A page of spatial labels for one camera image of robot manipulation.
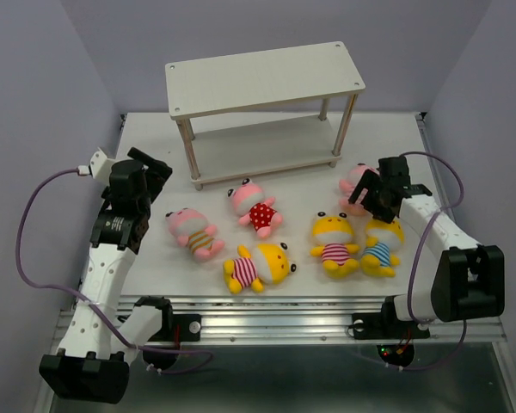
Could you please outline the pink frog red polka-dot shirt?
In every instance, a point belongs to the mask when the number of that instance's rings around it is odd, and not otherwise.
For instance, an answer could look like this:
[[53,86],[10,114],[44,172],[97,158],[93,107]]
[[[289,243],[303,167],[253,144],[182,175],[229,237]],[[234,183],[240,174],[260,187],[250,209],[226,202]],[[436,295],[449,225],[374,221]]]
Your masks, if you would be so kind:
[[238,223],[251,225],[260,239],[270,237],[283,222],[283,215],[273,208],[276,199],[266,197],[262,187],[250,178],[244,178],[237,188],[230,188],[227,197],[238,216]]

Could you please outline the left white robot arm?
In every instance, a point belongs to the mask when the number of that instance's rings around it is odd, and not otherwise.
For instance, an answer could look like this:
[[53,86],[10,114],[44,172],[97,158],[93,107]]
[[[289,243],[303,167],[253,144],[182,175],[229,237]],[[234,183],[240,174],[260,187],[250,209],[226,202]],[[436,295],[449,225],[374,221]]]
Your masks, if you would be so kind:
[[71,324],[55,354],[43,355],[39,372],[63,399],[117,404],[130,365],[147,340],[168,337],[174,318],[167,299],[141,299],[119,327],[113,321],[126,277],[149,229],[151,205],[172,169],[137,148],[126,160],[102,151],[89,172],[106,183],[104,203],[90,235],[89,261]]

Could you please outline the pink frog orange-striped shirt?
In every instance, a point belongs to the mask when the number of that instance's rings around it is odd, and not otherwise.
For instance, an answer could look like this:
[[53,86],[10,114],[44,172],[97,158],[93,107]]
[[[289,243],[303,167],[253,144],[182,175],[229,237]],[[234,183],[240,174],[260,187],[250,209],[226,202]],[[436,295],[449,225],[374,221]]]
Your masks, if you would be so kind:
[[225,243],[215,238],[217,227],[206,216],[192,208],[182,208],[165,215],[170,234],[177,244],[187,248],[199,262],[207,262],[219,254]]

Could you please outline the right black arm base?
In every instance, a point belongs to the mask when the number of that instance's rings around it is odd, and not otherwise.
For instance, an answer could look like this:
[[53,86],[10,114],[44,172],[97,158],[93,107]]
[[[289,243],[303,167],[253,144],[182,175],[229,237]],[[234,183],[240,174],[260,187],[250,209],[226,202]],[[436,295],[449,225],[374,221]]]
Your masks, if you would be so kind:
[[414,321],[400,320],[392,298],[386,299],[377,312],[354,313],[347,332],[356,340],[378,341],[380,360],[400,370],[409,367],[414,360],[413,340],[431,336],[429,329],[421,330]]

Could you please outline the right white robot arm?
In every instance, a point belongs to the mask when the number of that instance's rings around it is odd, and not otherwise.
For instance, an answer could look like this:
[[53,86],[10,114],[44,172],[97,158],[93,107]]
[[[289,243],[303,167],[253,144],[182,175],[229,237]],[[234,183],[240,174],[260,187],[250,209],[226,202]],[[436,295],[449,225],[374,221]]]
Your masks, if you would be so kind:
[[389,336],[406,330],[410,321],[449,323],[499,317],[505,308],[505,257],[496,245],[483,245],[447,215],[433,193],[411,182],[406,155],[379,159],[366,171],[348,198],[373,218],[388,224],[401,219],[419,235],[417,252],[428,249],[438,260],[432,285],[385,300],[379,328]]

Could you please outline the pink frog pink-striped shirt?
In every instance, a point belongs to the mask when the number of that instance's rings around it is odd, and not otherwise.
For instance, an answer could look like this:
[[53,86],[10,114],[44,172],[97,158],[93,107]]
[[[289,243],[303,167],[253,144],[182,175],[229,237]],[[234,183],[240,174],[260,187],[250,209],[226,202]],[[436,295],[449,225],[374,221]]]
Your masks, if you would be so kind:
[[379,175],[377,169],[364,163],[358,163],[351,170],[349,170],[346,178],[339,180],[339,190],[342,193],[342,197],[339,199],[339,206],[343,211],[349,213],[350,215],[366,216],[368,214],[368,212],[360,204],[361,200],[366,195],[366,190],[360,194],[356,204],[350,204],[348,202],[350,195],[355,190],[355,186],[359,183],[361,177],[368,170],[372,171],[376,175]]

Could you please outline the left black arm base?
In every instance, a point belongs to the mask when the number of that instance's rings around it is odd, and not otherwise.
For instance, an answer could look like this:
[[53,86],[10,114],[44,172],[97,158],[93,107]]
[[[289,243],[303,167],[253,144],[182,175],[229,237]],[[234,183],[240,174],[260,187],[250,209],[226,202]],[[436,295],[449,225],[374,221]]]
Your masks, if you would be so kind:
[[148,335],[149,342],[198,342],[201,315],[174,312],[169,299],[156,296],[140,298],[132,308],[130,318],[135,319],[137,332]]

